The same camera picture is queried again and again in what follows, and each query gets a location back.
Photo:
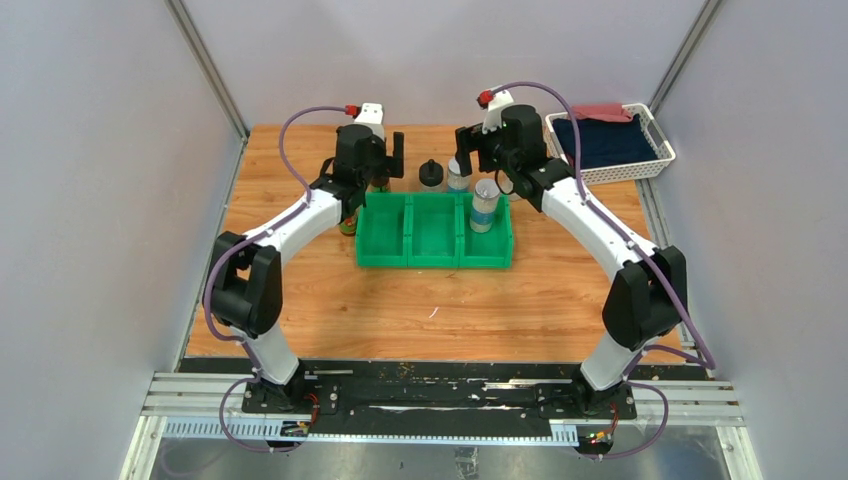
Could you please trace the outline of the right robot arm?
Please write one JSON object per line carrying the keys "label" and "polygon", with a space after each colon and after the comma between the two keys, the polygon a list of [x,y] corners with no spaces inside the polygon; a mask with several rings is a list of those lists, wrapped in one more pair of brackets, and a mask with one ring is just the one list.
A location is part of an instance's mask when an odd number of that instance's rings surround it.
{"label": "right robot arm", "polygon": [[549,155],[534,107],[503,107],[481,123],[458,128],[455,140],[462,174],[470,174],[476,153],[480,171],[504,174],[520,198],[565,228],[609,278],[601,313],[605,333],[572,375],[568,391],[577,413],[598,416],[645,348],[682,322],[685,256],[636,234],[590,194],[575,162]]}

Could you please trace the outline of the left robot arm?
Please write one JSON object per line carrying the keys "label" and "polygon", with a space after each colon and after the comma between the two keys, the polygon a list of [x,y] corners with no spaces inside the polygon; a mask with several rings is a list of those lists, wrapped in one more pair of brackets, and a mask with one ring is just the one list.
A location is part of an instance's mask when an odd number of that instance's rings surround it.
{"label": "left robot arm", "polygon": [[405,136],[390,142],[369,126],[336,131],[336,147],[298,203],[246,234],[226,231],[216,239],[202,303],[207,324],[230,330],[252,362],[253,382],[283,413],[306,400],[305,368],[278,324],[285,264],[317,236],[351,217],[366,203],[375,179],[401,178]]}

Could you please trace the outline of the black-spout seasoning jar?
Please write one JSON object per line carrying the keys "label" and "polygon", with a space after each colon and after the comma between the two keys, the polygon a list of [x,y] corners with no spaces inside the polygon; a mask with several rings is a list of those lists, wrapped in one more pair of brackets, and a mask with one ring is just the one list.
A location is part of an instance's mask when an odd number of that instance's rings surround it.
{"label": "black-spout seasoning jar", "polygon": [[418,169],[421,192],[440,192],[443,190],[444,169],[435,159],[428,159]]}
{"label": "black-spout seasoning jar", "polygon": [[517,202],[521,199],[521,197],[515,191],[514,183],[502,170],[498,170],[495,173],[494,180],[497,186],[499,187],[501,193],[505,195],[510,202]]}

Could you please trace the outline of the right black-spout seasoning jar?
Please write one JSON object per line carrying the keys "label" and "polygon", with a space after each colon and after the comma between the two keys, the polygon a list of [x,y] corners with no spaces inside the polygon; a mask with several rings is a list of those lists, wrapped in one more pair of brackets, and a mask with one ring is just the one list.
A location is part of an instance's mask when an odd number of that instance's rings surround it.
{"label": "right black-spout seasoning jar", "polygon": [[521,197],[515,191],[514,183],[502,170],[498,170],[495,173],[494,180],[497,186],[499,187],[501,193],[505,195],[510,202],[517,202],[521,199]]}

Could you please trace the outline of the silver-lid jar in bin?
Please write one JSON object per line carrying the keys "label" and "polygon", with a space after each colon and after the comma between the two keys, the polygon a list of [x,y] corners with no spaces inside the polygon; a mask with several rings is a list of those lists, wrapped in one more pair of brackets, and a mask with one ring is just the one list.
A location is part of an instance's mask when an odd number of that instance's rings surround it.
{"label": "silver-lid jar in bin", "polygon": [[486,233],[491,229],[501,191],[493,179],[481,179],[475,186],[469,216],[469,226],[475,233]]}

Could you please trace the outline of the green three-compartment plastic bin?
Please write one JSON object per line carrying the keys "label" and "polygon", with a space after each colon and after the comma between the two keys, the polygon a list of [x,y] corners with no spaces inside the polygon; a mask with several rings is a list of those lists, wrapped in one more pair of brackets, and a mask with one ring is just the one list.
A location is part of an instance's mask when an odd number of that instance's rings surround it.
{"label": "green three-compartment plastic bin", "polygon": [[514,235],[509,201],[491,228],[471,229],[471,193],[369,193],[355,235],[361,268],[508,269]]}

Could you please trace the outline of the dark blue folded cloth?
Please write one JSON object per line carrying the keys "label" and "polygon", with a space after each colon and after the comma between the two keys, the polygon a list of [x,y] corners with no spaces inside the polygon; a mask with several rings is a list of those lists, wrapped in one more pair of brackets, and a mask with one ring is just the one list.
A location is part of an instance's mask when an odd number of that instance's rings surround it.
{"label": "dark blue folded cloth", "polygon": [[581,170],[614,167],[658,159],[634,114],[629,123],[577,120],[581,141]]}

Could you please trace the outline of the pink folded cloth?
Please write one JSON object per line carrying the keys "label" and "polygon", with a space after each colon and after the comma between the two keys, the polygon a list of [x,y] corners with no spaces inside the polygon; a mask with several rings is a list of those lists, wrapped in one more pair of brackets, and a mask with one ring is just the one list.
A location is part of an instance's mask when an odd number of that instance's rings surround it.
{"label": "pink folded cloth", "polygon": [[629,123],[633,114],[621,103],[597,103],[573,106],[578,120],[596,120],[607,123]]}

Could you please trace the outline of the white perforated plastic basket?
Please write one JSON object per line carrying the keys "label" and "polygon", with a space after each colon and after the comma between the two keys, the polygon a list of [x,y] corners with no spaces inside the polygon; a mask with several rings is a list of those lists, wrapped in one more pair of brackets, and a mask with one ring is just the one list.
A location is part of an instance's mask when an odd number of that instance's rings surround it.
{"label": "white perforated plastic basket", "polygon": [[620,111],[614,121],[602,115],[575,122],[566,112],[547,115],[548,150],[569,163],[580,153],[580,170],[588,185],[658,176],[676,153],[653,112],[642,103],[623,104]]}

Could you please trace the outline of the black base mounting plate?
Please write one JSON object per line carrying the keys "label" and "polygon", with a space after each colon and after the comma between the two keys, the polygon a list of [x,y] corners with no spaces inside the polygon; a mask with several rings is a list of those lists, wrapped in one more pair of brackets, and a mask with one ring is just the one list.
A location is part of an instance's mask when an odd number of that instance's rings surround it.
{"label": "black base mounting plate", "polygon": [[623,385],[584,411],[571,363],[310,360],[304,396],[284,401],[251,382],[244,358],[190,358],[179,372],[209,381],[212,416],[239,438],[311,441],[579,444],[648,414]]}

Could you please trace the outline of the aluminium rail frame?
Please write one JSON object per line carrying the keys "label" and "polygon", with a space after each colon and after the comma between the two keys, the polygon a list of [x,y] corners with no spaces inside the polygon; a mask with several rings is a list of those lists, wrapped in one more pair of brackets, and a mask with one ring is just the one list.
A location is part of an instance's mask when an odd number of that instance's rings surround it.
{"label": "aluminium rail frame", "polygon": [[121,477],[758,479],[732,385],[648,365],[604,407],[570,364],[311,360],[285,407],[245,361],[154,375]]}

